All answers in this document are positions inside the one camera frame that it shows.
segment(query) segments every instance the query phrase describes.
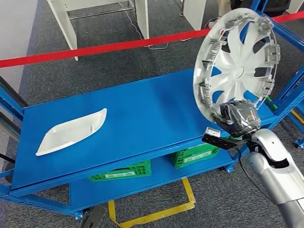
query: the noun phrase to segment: green plastic crate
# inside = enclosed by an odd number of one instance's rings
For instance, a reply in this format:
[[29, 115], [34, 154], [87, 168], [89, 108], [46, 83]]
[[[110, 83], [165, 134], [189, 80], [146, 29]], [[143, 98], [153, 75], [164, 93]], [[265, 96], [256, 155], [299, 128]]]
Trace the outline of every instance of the green plastic crate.
[[213, 158], [220, 150], [219, 147], [207, 143], [190, 147], [172, 154], [172, 159], [176, 168], [182, 168], [192, 163]]
[[[271, 102], [271, 101], [272, 101], [270, 97], [266, 97], [266, 99], [265, 99], [265, 101], [266, 102]], [[277, 109], [278, 108], [278, 106], [276, 106], [276, 105], [275, 105], [275, 104], [272, 104], [272, 105], [269, 105], [269, 106], [269, 107], [269, 109], [270, 110], [272, 110], [272, 111], [275, 111], [275, 109]]]
[[101, 174], [91, 176], [89, 179], [93, 182], [116, 180], [130, 177], [150, 176], [152, 174], [150, 160], [142, 161], [125, 168], [116, 169]]

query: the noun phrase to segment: red barrier tape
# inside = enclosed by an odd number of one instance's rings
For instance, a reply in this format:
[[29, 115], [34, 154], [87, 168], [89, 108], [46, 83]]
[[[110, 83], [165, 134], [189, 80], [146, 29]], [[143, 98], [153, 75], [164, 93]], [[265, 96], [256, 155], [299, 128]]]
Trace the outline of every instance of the red barrier tape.
[[[304, 18], [304, 11], [294, 13], [294, 14], [281, 15], [281, 16], [278, 16], [278, 17], [275, 17], [273, 19], [276, 22], [282, 23], [282, 22], [287, 22], [287, 21], [296, 20], [296, 19], [302, 19], [302, 18]], [[199, 31], [188, 31], [188, 32], [181, 32], [181, 33], [161, 36], [161, 37], [155, 37], [155, 38], [150, 38], [150, 39], [124, 41], [124, 42], [119, 42], [119, 43], [114, 43], [114, 44], [99, 45], [99, 46], [94, 46], [94, 47], [78, 48], [76, 50], [66, 50], [66, 51], [58, 51], [58, 52], [52, 52], [52, 53], [46, 53], [46, 54], [12, 58], [12, 59], [4, 59], [4, 60], [0, 60], [0, 68], [26, 65], [26, 64], [35, 64], [35, 63], [42, 63], [42, 62], [54, 61], [54, 60], [63, 59], [63, 58], [72, 58], [72, 57], [75, 57], [75, 56], [78, 56], [78, 57], [79, 56], [89, 56], [89, 55], [95, 55], [95, 54], [112, 52], [112, 51], [140, 48], [140, 47], [144, 47], [144, 46], [153, 45], [153, 44], [155, 45], [155, 44], [162, 44], [162, 43], [167, 43], [167, 42], [175, 42], [175, 41], [189, 39], [189, 38], [204, 37], [209, 31], [210, 31], [210, 29], [203, 29], [203, 30], [199, 30]]]

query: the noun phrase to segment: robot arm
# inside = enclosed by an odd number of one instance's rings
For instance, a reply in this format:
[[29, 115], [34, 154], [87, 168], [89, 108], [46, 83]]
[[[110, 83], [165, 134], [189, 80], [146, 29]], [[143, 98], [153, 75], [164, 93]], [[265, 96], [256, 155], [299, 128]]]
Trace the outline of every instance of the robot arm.
[[[227, 102], [221, 104], [220, 115], [214, 118], [233, 137], [242, 136], [243, 140], [239, 142], [247, 143], [250, 151], [250, 167], [278, 207], [287, 227], [304, 228], [303, 175], [275, 133], [260, 129], [259, 118], [253, 105], [244, 100]], [[208, 132], [210, 129], [203, 141], [223, 149], [238, 145], [236, 140], [218, 139]]]
[[291, 155], [272, 131], [259, 129], [251, 136], [250, 167], [289, 228], [304, 227], [304, 177]]

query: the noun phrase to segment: blue metal shelf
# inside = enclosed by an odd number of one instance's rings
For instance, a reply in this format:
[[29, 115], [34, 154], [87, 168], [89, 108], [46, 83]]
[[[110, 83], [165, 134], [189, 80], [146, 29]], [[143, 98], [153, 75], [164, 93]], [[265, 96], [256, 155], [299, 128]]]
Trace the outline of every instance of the blue metal shelf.
[[[192, 78], [193, 69], [183, 70], [26, 108], [10, 194], [23, 196], [199, 145], [206, 127], [220, 128], [197, 108]], [[104, 107], [107, 117], [97, 132], [35, 155], [51, 127]], [[266, 105], [259, 114], [263, 125], [275, 118]]]
[[148, 177], [100, 182], [82, 179], [70, 183], [70, 206], [72, 210], [78, 211], [109, 200], [115, 200], [178, 181], [183, 177], [213, 170], [233, 162], [228, 151], [220, 150], [214, 158], [177, 169], [173, 166], [171, 156], [167, 154], [151, 160], [152, 175]]

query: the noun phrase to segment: white table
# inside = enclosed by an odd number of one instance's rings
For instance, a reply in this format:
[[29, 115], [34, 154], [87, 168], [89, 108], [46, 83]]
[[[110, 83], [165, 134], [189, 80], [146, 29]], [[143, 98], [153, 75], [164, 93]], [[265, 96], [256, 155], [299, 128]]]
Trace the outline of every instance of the white table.
[[[124, 2], [127, 0], [48, 0], [51, 11], [60, 27], [71, 50], [77, 49], [77, 37], [68, 16], [69, 11], [79, 10], [95, 6], [103, 6], [112, 3]], [[149, 39], [148, 3], [147, 0], [134, 0], [138, 27], [145, 39]], [[104, 13], [95, 13], [78, 18], [91, 17]]]

